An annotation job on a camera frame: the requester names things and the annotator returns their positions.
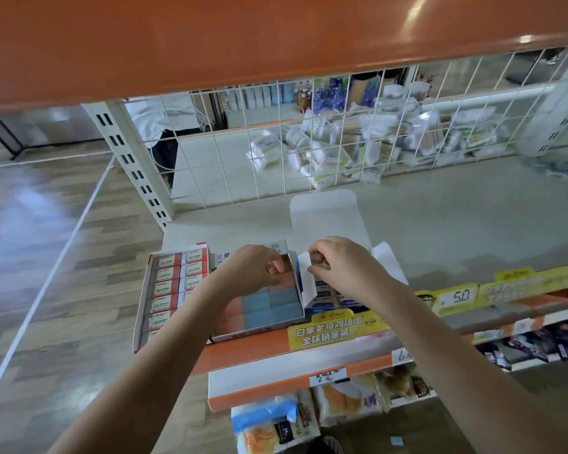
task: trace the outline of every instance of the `wooden floor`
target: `wooden floor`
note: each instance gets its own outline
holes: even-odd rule
[[[110,158],[96,154],[0,167],[0,363]],[[116,165],[0,380],[0,454],[46,452],[133,358],[143,271],[148,254],[161,244],[162,231]],[[568,363],[515,376],[568,419]],[[235,452],[229,413],[212,414],[206,394],[206,376],[189,380],[155,453]],[[437,399],[330,432],[354,454],[472,452]],[[390,435],[402,436],[406,447],[391,446]]]

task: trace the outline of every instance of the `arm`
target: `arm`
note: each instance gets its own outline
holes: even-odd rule
[[[277,251],[247,245],[206,277],[132,362],[61,435],[50,454],[149,454],[206,340],[235,297],[279,282]]]
[[[314,243],[310,253],[329,263],[311,266],[312,274],[391,325],[477,452],[568,453],[568,429],[363,247],[332,236]]]

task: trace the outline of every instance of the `white shirt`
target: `white shirt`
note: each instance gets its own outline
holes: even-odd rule
[[[130,98],[126,107],[147,148],[158,143],[165,130],[181,131],[200,127],[189,92]]]

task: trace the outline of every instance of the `forearm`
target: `forearm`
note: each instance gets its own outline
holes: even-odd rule
[[[377,305],[477,452],[550,452],[568,443],[568,436],[540,430],[567,432],[406,286],[386,281]]]
[[[228,301],[201,284],[50,453],[149,454]]]

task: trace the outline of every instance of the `wire mesh panel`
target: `wire mesh panel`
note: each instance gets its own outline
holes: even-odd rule
[[[554,48],[125,106],[172,199],[191,210],[516,154],[567,69],[568,48]]]

